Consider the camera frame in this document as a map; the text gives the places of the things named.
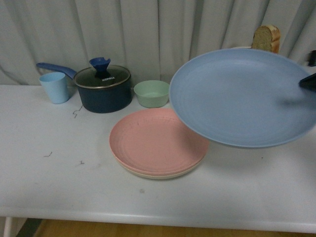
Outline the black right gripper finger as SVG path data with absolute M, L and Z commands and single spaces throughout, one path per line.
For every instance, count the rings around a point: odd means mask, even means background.
M 300 80 L 299 86 L 304 89 L 316 89 L 316 73 Z

